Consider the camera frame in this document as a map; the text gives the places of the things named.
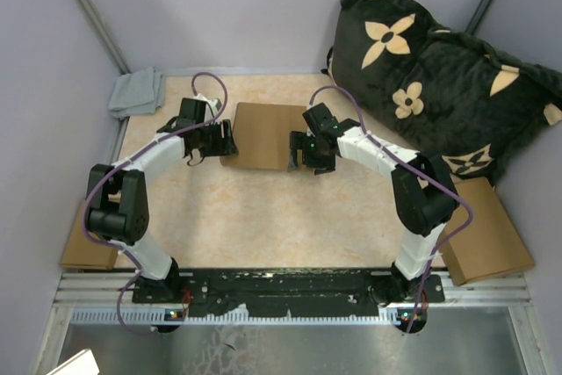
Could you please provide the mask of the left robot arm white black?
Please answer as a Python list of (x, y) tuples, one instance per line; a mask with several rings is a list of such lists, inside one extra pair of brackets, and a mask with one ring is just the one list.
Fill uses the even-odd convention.
[(142, 301), (171, 302), (183, 289), (177, 261), (149, 233), (148, 185), (182, 160), (236, 155), (232, 125), (220, 119), (224, 106), (201, 94), (183, 98), (176, 117), (132, 156), (97, 164), (88, 180), (83, 227), (95, 242), (124, 253), (136, 266)]

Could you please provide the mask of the brown cardboard box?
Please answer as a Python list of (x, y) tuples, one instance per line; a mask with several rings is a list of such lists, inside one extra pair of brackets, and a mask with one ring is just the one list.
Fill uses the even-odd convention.
[(237, 155), (223, 156), (224, 167), (287, 172), (290, 133), (305, 132), (304, 105), (240, 102), (235, 109), (233, 136)]

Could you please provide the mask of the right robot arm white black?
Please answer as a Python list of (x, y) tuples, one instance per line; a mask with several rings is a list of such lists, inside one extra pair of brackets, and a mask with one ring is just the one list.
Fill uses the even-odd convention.
[(439, 236), (458, 207), (443, 161), (375, 137), (353, 119), (339, 121), (323, 103), (308, 107), (303, 119), (307, 130), (289, 134), (289, 171), (306, 167), (316, 176), (327, 174), (342, 158), (391, 183), (405, 234), (390, 274), (375, 277), (371, 295), (380, 306), (414, 299), (422, 291), (422, 276), (436, 255)]

